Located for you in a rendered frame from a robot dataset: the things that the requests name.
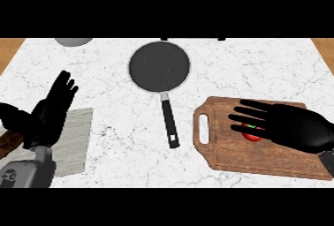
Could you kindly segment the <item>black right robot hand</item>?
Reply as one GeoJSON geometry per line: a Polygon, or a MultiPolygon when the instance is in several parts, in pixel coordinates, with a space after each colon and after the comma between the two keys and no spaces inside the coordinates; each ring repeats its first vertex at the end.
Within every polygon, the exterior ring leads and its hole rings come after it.
{"type": "Polygon", "coordinates": [[[239,100],[237,115],[227,118],[249,127],[233,124],[234,132],[267,139],[271,143],[310,154],[334,149],[334,124],[311,110],[285,104],[239,100]]]}

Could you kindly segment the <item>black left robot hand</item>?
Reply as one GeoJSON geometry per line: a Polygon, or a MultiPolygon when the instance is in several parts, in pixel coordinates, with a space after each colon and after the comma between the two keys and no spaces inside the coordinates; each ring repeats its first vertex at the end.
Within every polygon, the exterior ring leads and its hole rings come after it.
{"type": "Polygon", "coordinates": [[[38,101],[32,111],[0,102],[0,121],[2,127],[23,135],[23,148],[51,147],[60,138],[66,112],[78,86],[70,74],[62,71],[50,87],[47,97],[38,101]]]}

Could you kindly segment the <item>red tomato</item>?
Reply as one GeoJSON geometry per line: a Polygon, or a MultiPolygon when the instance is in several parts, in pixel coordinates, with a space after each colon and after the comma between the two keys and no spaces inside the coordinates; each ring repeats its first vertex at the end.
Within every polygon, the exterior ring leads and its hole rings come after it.
{"type": "MultiPolygon", "coordinates": [[[[260,130],[262,130],[262,128],[260,128],[260,127],[257,127],[257,126],[254,126],[254,125],[251,125],[251,124],[243,124],[243,123],[242,123],[240,126],[242,126],[242,127],[249,127],[249,128],[252,128],[252,129],[260,129],[260,130]]],[[[248,133],[243,133],[243,132],[242,132],[240,135],[242,135],[243,139],[248,140],[248,141],[251,141],[251,142],[257,142],[257,141],[261,140],[260,137],[257,137],[257,136],[254,136],[254,135],[251,135],[251,134],[248,134],[248,133]]]]}

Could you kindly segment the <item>brown wooden cutting board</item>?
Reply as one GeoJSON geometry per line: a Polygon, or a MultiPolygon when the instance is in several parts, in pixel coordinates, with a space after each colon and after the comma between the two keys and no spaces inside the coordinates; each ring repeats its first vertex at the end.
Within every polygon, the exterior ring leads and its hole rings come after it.
{"type": "Polygon", "coordinates": [[[267,139],[245,140],[229,127],[237,122],[239,98],[209,96],[193,113],[193,144],[212,170],[330,180],[332,176],[316,154],[273,144],[267,139]]]}

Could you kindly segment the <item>dark grey frying pan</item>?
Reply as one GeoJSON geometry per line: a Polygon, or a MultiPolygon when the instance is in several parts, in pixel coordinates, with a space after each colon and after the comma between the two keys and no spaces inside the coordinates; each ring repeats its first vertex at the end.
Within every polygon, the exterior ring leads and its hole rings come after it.
{"type": "Polygon", "coordinates": [[[183,49],[166,41],[144,44],[128,60],[128,76],[135,86],[161,97],[161,111],[169,148],[180,146],[168,92],[187,77],[190,61],[183,49]]]}

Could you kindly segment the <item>grey placemat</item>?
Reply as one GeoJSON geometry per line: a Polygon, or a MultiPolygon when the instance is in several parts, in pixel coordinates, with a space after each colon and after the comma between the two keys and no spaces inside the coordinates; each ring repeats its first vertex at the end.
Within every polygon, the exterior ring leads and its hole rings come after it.
{"type": "Polygon", "coordinates": [[[76,109],[67,112],[60,138],[51,146],[51,159],[56,162],[56,177],[78,174],[84,171],[91,120],[91,109],[76,109]]]}

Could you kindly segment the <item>brown wooden object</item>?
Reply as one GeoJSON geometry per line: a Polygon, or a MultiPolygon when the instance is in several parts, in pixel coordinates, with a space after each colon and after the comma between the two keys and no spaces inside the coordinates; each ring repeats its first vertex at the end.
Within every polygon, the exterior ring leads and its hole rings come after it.
{"type": "Polygon", "coordinates": [[[0,136],[0,160],[17,148],[22,142],[23,142],[22,134],[11,131],[4,132],[4,134],[0,136]]]}

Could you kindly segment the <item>grey bowl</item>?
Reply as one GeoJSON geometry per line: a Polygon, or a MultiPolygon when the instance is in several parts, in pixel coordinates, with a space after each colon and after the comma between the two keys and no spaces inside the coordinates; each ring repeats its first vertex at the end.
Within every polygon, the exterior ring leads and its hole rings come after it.
{"type": "Polygon", "coordinates": [[[93,39],[91,38],[56,38],[54,41],[63,47],[79,47],[85,43],[88,43],[93,39]]]}

